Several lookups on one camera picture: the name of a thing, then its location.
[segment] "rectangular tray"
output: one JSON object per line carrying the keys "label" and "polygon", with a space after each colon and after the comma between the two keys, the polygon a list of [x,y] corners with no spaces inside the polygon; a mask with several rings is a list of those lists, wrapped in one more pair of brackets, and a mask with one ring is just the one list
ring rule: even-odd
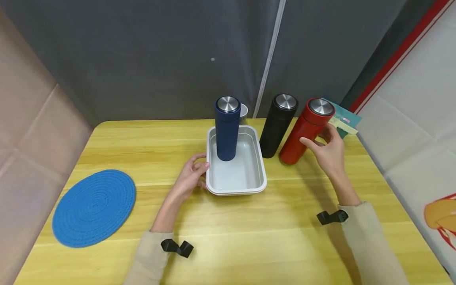
{"label": "rectangular tray", "polygon": [[217,156],[215,127],[207,132],[208,190],[218,196],[255,194],[266,188],[267,179],[256,130],[239,126],[236,156],[222,161]]}

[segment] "stainless steel lid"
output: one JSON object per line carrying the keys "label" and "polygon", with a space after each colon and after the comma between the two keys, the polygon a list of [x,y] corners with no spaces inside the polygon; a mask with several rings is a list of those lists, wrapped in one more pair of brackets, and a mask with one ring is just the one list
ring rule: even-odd
{"label": "stainless steel lid", "polygon": [[296,107],[296,99],[288,94],[279,94],[275,97],[275,102],[279,107],[285,110],[290,110]]}
{"label": "stainless steel lid", "polygon": [[217,107],[225,113],[232,113],[239,107],[239,101],[235,97],[225,96],[217,101]]}
{"label": "stainless steel lid", "polygon": [[309,102],[309,107],[317,114],[328,116],[334,111],[331,103],[323,99],[313,99]]}

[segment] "black thermos bottle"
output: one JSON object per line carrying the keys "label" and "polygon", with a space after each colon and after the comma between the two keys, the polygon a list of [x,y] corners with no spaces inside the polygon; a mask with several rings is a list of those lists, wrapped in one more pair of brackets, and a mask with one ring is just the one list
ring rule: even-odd
{"label": "black thermos bottle", "polygon": [[259,140],[264,158],[274,156],[297,108],[298,100],[288,94],[279,94],[272,100]]}

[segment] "cartoon illustration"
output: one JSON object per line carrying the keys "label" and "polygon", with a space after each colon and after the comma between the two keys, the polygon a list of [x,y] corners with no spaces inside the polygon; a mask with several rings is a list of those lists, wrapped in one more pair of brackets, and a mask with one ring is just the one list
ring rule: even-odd
{"label": "cartoon illustration", "polygon": [[428,227],[439,231],[456,250],[456,193],[427,204],[424,216]]}

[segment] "black clip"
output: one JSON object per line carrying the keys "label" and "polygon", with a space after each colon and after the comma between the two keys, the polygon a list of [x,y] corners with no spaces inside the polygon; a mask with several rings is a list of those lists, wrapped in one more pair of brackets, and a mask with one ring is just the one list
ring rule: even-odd
{"label": "black clip", "polygon": [[193,245],[184,241],[181,246],[179,246],[174,240],[169,238],[161,242],[161,248],[166,252],[175,252],[180,256],[188,258],[192,253]]}
{"label": "black clip", "polygon": [[337,212],[334,212],[331,215],[328,214],[327,211],[323,211],[323,212],[319,213],[316,217],[318,218],[318,221],[320,221],[320,223],[322,225],[327,225],[329,223],[334,223],[334,222],[336,222],[336,223],[344,222],[345,220],[348,219],[348,214],[343,210],[338,210]]}

